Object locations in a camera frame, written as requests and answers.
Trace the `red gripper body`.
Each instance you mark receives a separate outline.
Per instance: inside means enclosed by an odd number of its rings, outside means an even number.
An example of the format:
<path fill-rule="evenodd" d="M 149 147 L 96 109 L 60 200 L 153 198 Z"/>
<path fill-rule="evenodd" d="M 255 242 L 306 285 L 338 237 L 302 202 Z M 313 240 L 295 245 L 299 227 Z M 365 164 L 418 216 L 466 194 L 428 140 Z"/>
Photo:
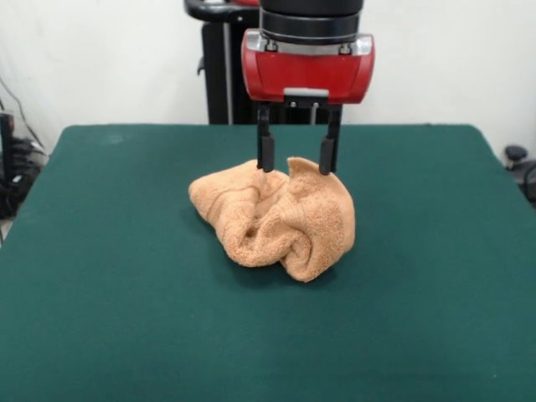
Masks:
<path fill-rule="evenodd" d="M 254 101 L 359 104 L 373 76 L 374 36 L 361 33 L 349 44 L 305 45 L 270 41 L 259 29 L 248 29 L 241 63 Z"/>

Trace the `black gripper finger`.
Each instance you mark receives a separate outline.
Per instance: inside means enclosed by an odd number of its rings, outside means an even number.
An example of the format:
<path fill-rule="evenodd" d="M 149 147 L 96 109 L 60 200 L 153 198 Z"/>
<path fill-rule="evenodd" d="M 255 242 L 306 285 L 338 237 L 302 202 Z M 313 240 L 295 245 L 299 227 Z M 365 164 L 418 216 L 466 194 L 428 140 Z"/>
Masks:
<path fill-rule="evenodd" d="M 257 110 L 257 167 L 265 173 L 274 169 L 275 142 L 270 132 L 271 106 L 261 102 Z"/>
<path fill-rule="evenodd" d="M 342 113 L 342 106 L 333 106 L 329 110 L 327 135 L 322 139 L 320 151 L 319 172 L 321 174 L 335 173 L 337 170 Z"/>

